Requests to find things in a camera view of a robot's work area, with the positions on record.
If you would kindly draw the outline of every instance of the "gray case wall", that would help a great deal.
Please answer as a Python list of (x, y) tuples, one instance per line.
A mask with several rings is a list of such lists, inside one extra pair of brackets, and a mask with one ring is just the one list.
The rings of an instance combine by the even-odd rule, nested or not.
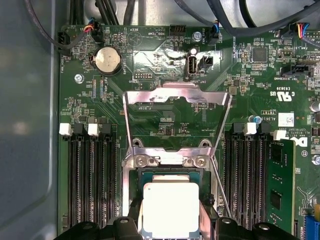
[[(66, 23), (68, 0), (33, 0), (45, 29)], [(185, 0), (208, 20), (206, 0)], [(238, 0), (221, 0), (234, 26), (244, 27)], [(263, 25), (291, 15), (312, 0), (247, 0)], [(99, 19), (95, 0), (85, 14)], [(116, 0), (122, 22), (127, 0)], [(174, 0), (137, 0), (133, 24), (200, 25)], [(318, 13), (305, 22), (319, 27)], [(22, 0), (0, 0), (0, 239), (51, 240), (57, 234), (59, 58), (37, 32)]]

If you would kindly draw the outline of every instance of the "motherboard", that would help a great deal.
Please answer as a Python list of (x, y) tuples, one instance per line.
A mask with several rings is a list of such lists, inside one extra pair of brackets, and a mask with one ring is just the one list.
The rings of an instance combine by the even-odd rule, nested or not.
[[(59, 37), (73, 40), (83, 28), (64, 26)], [(306, 34), (320, 41), (320, 32)], [(131, 145), (174, 152), (216, 144), (219, 104), (171, 96), (124, 106), (126, 92), (170, 83), (232, 97), (215, 150), (232, 217), (248, 229), (270, 222), (306, 239), (320, 201), (320, 49), (280, 31), (235, 38), (210, 27), (101, 25), (61, 55), (59, 70), (60, 233), (128, 213), (124, 198), (131, 202), (155, 175), (152, 167), (130, 171), (124, 196)], [(157, 171), (188, 174), (225, 215), (216, 176), (203, 160), (196, 166), (162, 163)]]

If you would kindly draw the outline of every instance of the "internal usb port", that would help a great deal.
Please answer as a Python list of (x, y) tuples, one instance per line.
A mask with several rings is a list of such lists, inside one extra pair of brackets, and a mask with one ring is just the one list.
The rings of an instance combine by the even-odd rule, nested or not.
[(187, 73), (194, 75), (197, 73), (197, 58), (196, 56), (187, 57)]

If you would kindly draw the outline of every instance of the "blue connector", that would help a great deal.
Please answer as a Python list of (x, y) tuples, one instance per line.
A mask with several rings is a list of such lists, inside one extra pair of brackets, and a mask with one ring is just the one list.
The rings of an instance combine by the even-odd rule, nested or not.
[(305, 217), (305, 240), (319, 240), (320, 222), (314, 216)]

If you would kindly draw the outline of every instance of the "black cable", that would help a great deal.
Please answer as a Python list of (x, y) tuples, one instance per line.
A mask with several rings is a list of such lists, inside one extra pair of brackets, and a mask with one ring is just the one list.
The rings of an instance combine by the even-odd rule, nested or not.
[(76, 24), (83, 25), (84, 23), (84, 2), (83, 0), (75, 0), (75, 16)]
[(101, 17), (102, 17), (104, 24), (111, 25), (111, 22), (110, 22), (109, 16), (108, 16), (108, 12), (107, 12), (107, 9), (105, 7), (103, 0), (95, 0), (95, 2), (96, 2), (96, 6), (99, 9), (99, 12), (101, 14)]
[(302, 41), (304, 41), (307, 44), (310, 44), (314, 47), (317, 47), (320, 49), (320, 43), (317, 43), (315, 41), (312, 41), (311, 39), (309, 39), (308, 37), (304, 36), (303, 38), (301, 38)]
[(30, 0), (24, 0), (26, 9), (32, 19), (32, 22), (34, 23), (34, 25), (38, 28), (39, 32), (41, 33), (41, 35), (48, 40), (50, 43), (52, 43), (53, 45), (55, 45), (57, 48), (61, 48), (61, 49), (72, 49), (74, 46), (76, 46), (86, 35), (86, 32), (81, 32), (74, 40), (73, 42), (71, 42), (69, 45), (64, 45), (61, 44), (59, 42), (57, 42), (56, 40), (52, 39), (51, 36), (46, 32), (46, 30), (42, 27), (41, 23), (39, 22), (39, 19), (35, 13), (35, 10), (31, 4)]
[(291, 23), (295, 23), (300, 19), (303, 19), (309, 16), (310, 14), (312, 14), (313, 12), (315, 12), (320, 8), (320, 1), (318, 1), (310, 5), (309, 7), (291, 16), (288, 16), (282, 20), (279, 20), (264, 26), (247, 28), (247, 27), (232, 27), (220, 0), (206, 0), (206, 1), (209, 4), (212, 12), (215, 13), (215, 16), (217, 17), (218, 21), (221, 23), (225, 31), (234, 37), (254, 37), (254, 36), (266, 33), (268, 31), (278, 30), (283, 26), (286, 26)]
[(69, 24), (76, 24), (76, 0), (70, 0)]
[(239, 7), (240, 7), (242, 18), (245, 24), (248, 26), (248, 28), (255, 28), (257, 25), (254, 23), (254, 21), (250, 16), (248, 6), (247, 6), (247, 0), (239, 0)]
[(185, 11), (187, 14), (189, 14), (191, 17), (193, 17), (194, 19), (198, 20), (200, 23), (212, 27), (213, 26), (213, 22), (208, 21), (206, 19), (204, 19), (202, 16), (198, 15), (195, 11), (193, 11), (185, 2), (184, 0), (174, 0), (175, 3), (183, 10)]
[(109, 13), (108, 15), (110, 16), (112, 25), (119, 25), (119, 21), (111, 1), (110, 0), (103, 0), (103, 1), (104, 1), (106, 11)]
[(134, 16), (136, 0), (128, 0), (128, 3), (125, 8), (123, 25), (131, 25), (132, 18)]

